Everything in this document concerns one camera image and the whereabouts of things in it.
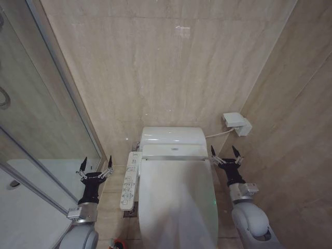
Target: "red object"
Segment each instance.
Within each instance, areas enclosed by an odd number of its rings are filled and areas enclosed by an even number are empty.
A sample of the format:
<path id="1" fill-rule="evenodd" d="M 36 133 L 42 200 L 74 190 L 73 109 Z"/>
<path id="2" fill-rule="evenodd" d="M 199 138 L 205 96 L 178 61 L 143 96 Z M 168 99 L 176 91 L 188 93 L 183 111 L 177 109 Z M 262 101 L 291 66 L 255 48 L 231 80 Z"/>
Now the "red object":
<path id="1" fill-rule="evenodd" d="M 124 241 L 119 240 L 119 239 L 114 240 L 114 244 L 119 249 L 128 249 L 126 243 Z"/>

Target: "white cable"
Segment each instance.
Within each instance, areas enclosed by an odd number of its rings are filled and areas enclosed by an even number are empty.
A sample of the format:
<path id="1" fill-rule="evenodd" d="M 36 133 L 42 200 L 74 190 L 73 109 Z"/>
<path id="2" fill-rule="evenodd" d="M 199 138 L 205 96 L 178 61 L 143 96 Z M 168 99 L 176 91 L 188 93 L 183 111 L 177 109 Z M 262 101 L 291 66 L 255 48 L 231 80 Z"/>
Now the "white cable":
<path id="1" fill-rule="evenodd" d="M 224 132 L 222 132 L 222 133 L 218 133 L 218 134 L 214 134 L 214 135 L 206 136 L 205 138 L 208 139 L 208 138 L 210 138 L 210 137 L 220 136 L 220 135 L 223 135 L 223 134 L 226 134 L 226 133 L 232 132 L 233 130 L 235 130 L 235 128 L 232 128 L 232 129 L 230 129 L 229 131 L 224 131 Z"/>

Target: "toilet control panel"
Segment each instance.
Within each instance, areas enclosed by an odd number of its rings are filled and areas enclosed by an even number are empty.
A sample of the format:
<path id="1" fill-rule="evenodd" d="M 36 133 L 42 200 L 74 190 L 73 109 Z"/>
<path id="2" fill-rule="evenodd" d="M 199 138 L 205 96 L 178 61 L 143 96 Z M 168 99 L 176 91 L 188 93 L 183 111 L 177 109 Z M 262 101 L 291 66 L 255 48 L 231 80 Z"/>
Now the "toilet control panel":
<path id="1" fill-rule="evenodd" d="M 129 153 L 127 170 L 123 180 L 120 208 L 123 211 L 132 210 L 136 192 L 139 165 L 142 161 L 142 152 L 132 151 Z"/>

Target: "shower enclosure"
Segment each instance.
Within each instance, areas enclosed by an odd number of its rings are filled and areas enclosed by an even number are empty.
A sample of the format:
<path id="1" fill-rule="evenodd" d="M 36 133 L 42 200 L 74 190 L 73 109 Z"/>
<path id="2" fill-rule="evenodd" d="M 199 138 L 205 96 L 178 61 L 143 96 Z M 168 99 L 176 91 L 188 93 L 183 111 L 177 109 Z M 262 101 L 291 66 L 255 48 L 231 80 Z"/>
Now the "shower enclosure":
<path id="1" fill-rule="evenodd" d="M 53 248 L 105 160 L 39 1 L 0 0 L 1 248 Z"/>

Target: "tile floor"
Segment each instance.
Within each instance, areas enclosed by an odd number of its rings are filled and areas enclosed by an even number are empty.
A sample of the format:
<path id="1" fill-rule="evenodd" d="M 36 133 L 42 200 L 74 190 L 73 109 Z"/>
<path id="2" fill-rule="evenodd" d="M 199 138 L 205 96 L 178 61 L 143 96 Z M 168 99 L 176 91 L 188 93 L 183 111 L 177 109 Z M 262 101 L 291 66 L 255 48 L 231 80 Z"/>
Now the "tile floor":
<path id="1" fill-rule="evenodd" d="M 114 166 L 114 172 L 104 186 L 98 206 L 98 220 L 95 224 L 99 233 L 97 249 L 108 249 L 110 238 L 125 240 L 129 249 L 143 249 L 138 218 L 122 218 L 123 211 L 119 207 L 125 172 L 125 166 Z M 218 247 L 219 249 L 242 249 L 231 218 L 232 205 L 227 185 L 220 184 L 214 167 L 212 167 L 212 173 L 219 218 Z"/>

